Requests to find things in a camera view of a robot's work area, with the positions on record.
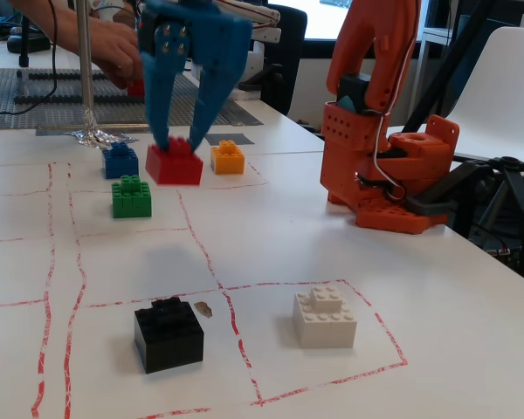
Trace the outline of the person's bare hand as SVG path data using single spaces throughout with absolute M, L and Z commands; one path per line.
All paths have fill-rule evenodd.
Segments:
M 143 77 L 136 32 L 124 24 L 90 19 L 91 60 L 120 89 Z

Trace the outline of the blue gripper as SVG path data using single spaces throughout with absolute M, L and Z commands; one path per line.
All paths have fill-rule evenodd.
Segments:
M 159 149 L 169 149 L 169 110 L 176 75 L 187 59 L 202 67 L 190 146 L 210 130 L 246 65 L 252 24 L 223 13 L 212 1 L 147 1 L 138 41 L 146 120 Z

